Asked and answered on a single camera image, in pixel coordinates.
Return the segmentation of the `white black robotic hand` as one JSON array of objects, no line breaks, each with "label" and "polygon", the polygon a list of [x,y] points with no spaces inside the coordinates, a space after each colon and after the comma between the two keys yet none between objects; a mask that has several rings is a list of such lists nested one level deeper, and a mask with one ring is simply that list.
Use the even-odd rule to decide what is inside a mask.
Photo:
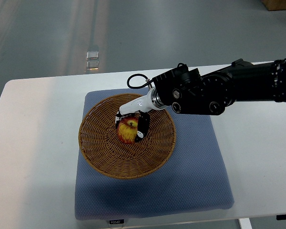
[{"label": "white black robotic hand", "polygon": [[137,132],[134,141],[136,143],[143,140],[148,132],[150,125],[149,112],[151,110],[159,110],[157,107],[155,95],[157,93],[156,89],[151,89],[148,91],[147,95],[136,98],[126,104],[120,106],[118,112],[115,116],[115,127],[117,128],[119,123],[134,114],[139,114]]}]

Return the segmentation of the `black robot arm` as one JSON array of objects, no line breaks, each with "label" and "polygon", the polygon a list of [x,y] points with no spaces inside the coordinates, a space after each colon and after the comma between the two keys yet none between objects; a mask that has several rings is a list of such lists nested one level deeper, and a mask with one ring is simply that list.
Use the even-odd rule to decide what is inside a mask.
[{"label": "black robot arm", "polygon": [[234,102],[286,102],[286,58],[256,65],[239,59],[205,75],[180,63],[153,83],[162,104],[178,114],[220,115]]}]

